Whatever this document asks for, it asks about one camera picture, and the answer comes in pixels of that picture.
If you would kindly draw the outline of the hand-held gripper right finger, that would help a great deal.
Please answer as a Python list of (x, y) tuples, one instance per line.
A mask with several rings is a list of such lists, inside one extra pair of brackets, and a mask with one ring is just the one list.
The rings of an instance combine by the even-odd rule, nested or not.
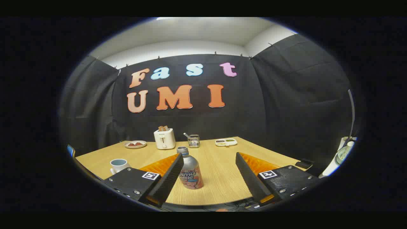
[(294, 165), (278, 167), (242, 152), (236, 153), (235, 164), (254, 201), (260, 206), (295, 197), (320, 182), (317, 176)]

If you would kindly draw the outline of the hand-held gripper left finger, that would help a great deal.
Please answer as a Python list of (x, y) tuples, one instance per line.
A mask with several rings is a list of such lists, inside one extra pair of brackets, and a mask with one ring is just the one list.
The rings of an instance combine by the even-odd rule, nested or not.
[(103, 182), (132, 200), (160, 208), (183, 166), (183, 156), (175, 154), (140, 169), (124, 168)]

